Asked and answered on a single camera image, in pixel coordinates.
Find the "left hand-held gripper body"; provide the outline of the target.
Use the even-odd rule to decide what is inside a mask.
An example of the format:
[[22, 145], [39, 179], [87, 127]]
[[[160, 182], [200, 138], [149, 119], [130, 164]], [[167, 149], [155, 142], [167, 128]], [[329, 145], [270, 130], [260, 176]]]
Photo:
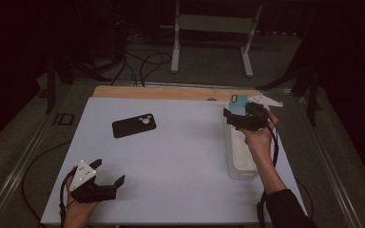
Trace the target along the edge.
[[117, 190], [112, 185], [98, 185], [95, 183], [97, 171], [93, 170], [90, 163], [80, 161], [71, 170], [73, 177], [68, 188], [71, 196], [80, 203], [99, 202], [103, 200], [115, 200]]

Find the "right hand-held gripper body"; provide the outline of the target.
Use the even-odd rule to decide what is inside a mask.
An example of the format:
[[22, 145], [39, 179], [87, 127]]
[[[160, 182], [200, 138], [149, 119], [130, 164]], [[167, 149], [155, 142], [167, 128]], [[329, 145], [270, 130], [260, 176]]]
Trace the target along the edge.
[[266, 113], [266, 109], [269, 106], [283, 107], [282, 102], [277, 102], [271, 98], [264, 96], [263, 94], [248, 96], [248, 103], [245, 107], [245, 127], [247, 130], [257, 131], [259, 129], [264, 128], [268, 122], [268, 114]]

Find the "iridescent phone case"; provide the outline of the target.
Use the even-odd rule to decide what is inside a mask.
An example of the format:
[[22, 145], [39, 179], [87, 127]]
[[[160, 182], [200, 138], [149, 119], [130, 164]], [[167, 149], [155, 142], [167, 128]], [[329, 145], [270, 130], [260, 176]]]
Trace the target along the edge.
[[233, 95], [230, 99], [228, 110], [236, 115], [244, 116], [245, 107], [248, 103], [248, 96], [245, 94]]

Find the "white plastic container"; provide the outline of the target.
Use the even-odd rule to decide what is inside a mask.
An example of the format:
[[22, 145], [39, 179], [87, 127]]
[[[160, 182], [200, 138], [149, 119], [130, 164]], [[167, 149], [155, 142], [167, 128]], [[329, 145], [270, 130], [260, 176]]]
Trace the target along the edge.
[[258, 168], [252, 158], [251, 152], [241, 132], [244, 128], [238, 128], [226, 121], [225, 139], [228, 173], [231, 179], [247, 181], [258, 174]]

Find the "black phone case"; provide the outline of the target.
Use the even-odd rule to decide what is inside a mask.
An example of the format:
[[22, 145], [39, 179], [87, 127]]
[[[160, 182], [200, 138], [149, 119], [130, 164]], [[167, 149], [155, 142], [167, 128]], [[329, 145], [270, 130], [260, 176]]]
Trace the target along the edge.
[[112, 123], [113, 136], [116, 139], [143, 133], [156, 127], [157, 125], [152, 114], [144, 114]]

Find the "person's right hand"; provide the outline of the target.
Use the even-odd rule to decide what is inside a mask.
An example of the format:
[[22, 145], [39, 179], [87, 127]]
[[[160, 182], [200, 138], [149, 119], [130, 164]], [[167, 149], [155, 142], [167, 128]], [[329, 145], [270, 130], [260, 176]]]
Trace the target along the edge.
[[254, 160], [271, 159], [271, 143], [274, 137], [274, 130], [278, 123], [278, 118], [270, 110], [266, 110], [268, 114], [268, 124], [258, 131], [243, 129], [242, 133], [245, 136], [245, 143]]

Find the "person's left hand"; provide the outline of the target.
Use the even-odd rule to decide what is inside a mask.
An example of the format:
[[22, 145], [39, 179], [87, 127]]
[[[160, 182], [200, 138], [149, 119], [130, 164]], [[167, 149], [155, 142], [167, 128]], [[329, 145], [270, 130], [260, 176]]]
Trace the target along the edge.
[[64, 228], [85, 228], [93, 211], [99, 205], [98, 202], [80, 203], [71, 194], [67, 194], [67, 204]]

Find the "black tripod stand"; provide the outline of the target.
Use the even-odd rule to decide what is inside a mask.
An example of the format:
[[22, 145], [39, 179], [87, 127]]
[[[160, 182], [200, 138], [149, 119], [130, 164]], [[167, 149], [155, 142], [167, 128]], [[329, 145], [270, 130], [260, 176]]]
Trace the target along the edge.
[[257, 86], [257, 90], [269, 90], [276, 86], [279, 86], [287, 81], [292, 79], [296, 79], [295, 84], [290, 89], [290, 93], [295, 97], [302, 97], [305, 92], [308, 92], [308, 103], [307, 103], [307, 118], [309, 122], [316, 126], [316, 107], [317, 107], [317, 83], [318, 83], [319, 74], [312, 68], [309, 67], [301, 67], [299, 69], [295, 69], [289, 73], [286, 73], [284, 76], [276, 79], [275, 81], [266, 84]]
[[47, 98], [48, 106], [47, 113], [53, 110], [56, 103], [56, 83], [55, 78], [59, 77], [60, 81], [65, 85], [70, 85], [73, 82], [73, 77], [70, 74], [69, 67], [65, 60], [60, 57], [49, 57], [47, 60]]

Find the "white table mat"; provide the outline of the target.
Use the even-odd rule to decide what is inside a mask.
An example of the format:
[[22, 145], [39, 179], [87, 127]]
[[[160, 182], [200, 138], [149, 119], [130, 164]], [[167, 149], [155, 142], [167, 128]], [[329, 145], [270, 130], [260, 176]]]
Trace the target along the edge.
[[[122, 225], [255, 224], [258, 177], [228, 175], [223, 102], [91, 98], [58, 177], [80, 161], [103, 161], [96, 181], [125, 175], [114, 200], [91, 222]], [[157, 127], [116, 139], [112, 123], [144, 114]]]

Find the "grey metal stand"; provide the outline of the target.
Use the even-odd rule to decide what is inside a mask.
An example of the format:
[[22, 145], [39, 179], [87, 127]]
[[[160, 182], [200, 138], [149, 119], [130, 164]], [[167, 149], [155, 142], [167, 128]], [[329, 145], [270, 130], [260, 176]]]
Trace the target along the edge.
[[170, 68], [172, 73], [179, 71], [181, 52], [180, 32], [182, 30], [196, 30], [246, 34], [247, 42], [240, 48], [240, 55], [246, 77], [252, 78], [254, 76], [249, 50], [255, 37], [262, 11], [262, 4], [257, 4], [254, 15], [250, 18], [185, 14], [181, 13], [180, 6], [181, 0], [175, 0], [174, 47]]

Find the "black rectangular floor frame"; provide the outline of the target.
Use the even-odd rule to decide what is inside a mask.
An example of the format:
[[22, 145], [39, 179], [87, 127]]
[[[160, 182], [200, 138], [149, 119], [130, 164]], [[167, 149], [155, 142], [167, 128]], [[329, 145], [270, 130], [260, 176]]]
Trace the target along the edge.
[[57, 113], [53, 119], [53, 125], [72, 125], [75, 115], [68, 113]]

